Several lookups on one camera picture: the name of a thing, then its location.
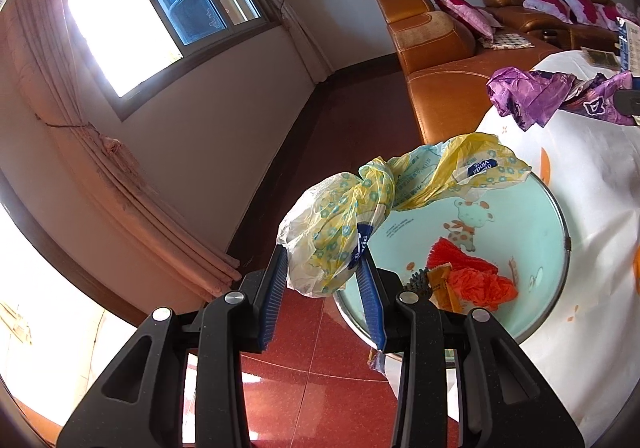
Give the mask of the pink white cushion left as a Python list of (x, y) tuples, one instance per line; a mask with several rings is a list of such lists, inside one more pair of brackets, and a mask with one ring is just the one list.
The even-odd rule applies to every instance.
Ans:
[(524, 0), (523, 7), (535, 12), (543, 12), (564, 23), (572, 24), (572, 20), (570, 20), (572, 12), (564, 0)]

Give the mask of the window with brown frame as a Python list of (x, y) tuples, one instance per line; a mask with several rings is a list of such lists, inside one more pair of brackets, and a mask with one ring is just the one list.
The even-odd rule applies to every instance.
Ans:
[(86, 64), (119, 119), (277, 21), (268, 0), (67, 0)]

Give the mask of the red plastic bag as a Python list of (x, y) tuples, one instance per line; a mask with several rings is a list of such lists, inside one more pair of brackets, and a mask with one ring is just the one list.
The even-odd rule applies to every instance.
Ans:
[(450, 272), (447, 289), (463, 308), (483, 307), (490, 312), (518, 297), (518, 290), (509, 278), (474, 268)]

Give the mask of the checkered mat on sofa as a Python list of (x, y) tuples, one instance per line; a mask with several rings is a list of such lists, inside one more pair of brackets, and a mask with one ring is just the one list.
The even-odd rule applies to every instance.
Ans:
[(492, 38), (482, 36), (480, 44), (484, 49), (491, 50), (515, 50), (533, 48), (535, 46), (528, 38), (516, 32), (497, 32)]

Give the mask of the pink curtain left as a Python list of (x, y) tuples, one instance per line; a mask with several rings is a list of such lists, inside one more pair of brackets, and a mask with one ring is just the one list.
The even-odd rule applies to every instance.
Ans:
[(125, 238), (178, 283), (210, 301), (240, 280), (236, 260), (206, 244), (145, 180), (117, 138), (87, 118), (66, 0), (8, 0), (3, 56), (23, 104), (48, 130), (73, 180)]

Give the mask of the seaweed snack packet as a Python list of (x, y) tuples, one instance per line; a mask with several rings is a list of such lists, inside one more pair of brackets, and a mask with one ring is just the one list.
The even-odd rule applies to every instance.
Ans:
[(614, 71), (620, 70), (620, 60), (614, 52), (589, 47), (582, 47), (580, 52), (590, 66)]

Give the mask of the light blue trash bin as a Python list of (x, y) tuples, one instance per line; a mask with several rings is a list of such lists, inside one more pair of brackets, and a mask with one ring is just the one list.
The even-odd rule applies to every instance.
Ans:
[(513, 281), (518, 296), (499, 305), (495, 316), (516, 342), (527, 340), (549, 317), (565, 286), (572, 246), (559, 203), (537, 175), (488, 190), (473, 202), (448, 198), (393, 212), (369, 249), (376, 266), (406, 283), (427, 266), (440, 239)]

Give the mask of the white tall milk carton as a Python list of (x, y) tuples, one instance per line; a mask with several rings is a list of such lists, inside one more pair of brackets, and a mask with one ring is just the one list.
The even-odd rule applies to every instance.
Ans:
[(618, 17), (620, 67), (633, 76), (640, 76), (640, 26), (629, 19)]

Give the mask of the pink white cushion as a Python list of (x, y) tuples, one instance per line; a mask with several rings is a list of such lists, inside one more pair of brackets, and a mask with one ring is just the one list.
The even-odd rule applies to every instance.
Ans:
[(604, 26), (610, 31), (617, 30), (619, 18), (639, 23), (638, 16), (623, 4), (596, 4), (596, 8)]
[(572, 20), (570, 20), (572, 12), (564, 0), (524, 0), (523, 7), (535, 12), (543, 12), (564, 23), (572, 24)]
[(564, 0), (578, 24), (606, 29), (605, 20), (592, 0)]

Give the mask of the red foam fruit net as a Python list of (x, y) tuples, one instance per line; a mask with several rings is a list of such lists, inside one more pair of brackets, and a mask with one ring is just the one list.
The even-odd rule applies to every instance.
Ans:
[(426, 268), (434, 269), (446, 264), (449, 264), (452, 270), (472, 268), (493, 275), (497, 275), (499, 272), (496, 265), (482, 258), (466, 254), (448, 239), (439, 238), (428, 252)]

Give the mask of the beige snack wrapper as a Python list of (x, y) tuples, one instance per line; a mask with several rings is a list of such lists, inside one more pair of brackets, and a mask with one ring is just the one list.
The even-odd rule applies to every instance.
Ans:
[(450, 264), (443, 264), (430, 269), (427, 272), (428, 282), (432, 289), (433, 298), (436, 306), (446, 312), (456, 312), (462, 314), (463, 308), (460, 304), (458, 296), (448, 284), (448, 277), (451, 272)]

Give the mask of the purple plastic bag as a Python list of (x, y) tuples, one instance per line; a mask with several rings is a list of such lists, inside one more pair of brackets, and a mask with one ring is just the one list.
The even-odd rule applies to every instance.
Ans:
[(615, 107), (614, 95), (631, 90), (629, 72), (607, 78), (597, 73), (580, 80), (562, 72), (523, 71), (507, 67), (496, 71), (486, 84), (488, 98), (499, 116), (510, 116), (526, 132), (532, 126), (544, 127), (555, 112), (564, 110), (617, 125), (635, 126), (632, 116)]

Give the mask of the yellow patterned plastic bag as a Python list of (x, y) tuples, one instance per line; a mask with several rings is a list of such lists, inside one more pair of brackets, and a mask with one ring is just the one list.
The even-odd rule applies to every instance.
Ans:
[(307, 298), (326, 298), (352, 278), (391, 212), (447, 198), (475, 202), (489, 190), (524, 182), (529, 173), (530, 166), (497, 136), (471, 133), (323, 179), (304, 191), (279, 225), (277, 244), (288, 253), (286, 283)]

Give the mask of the brown leather chaise sofa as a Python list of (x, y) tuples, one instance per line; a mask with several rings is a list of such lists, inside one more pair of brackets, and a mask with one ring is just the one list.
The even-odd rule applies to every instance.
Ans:
[(414, 116), (427, 144), (474, 132), (491, 107), (495, 70), (529, 70), (558, 49), (530, 36), (529, 48), (487, 49), (431, 0), (376, 0), (392, 39)]

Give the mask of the black corrugated foam sleeve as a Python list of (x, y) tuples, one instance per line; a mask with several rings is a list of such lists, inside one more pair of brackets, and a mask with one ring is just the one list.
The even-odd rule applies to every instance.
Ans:
[(419, 298), (429, 300), (432, 297), (433, 290), (430, 285), (430, 280), (428, 280), (428, 270), (419, 269), (417, 272), (414, 272), (404, 285), (404, 290), (415, 293)]

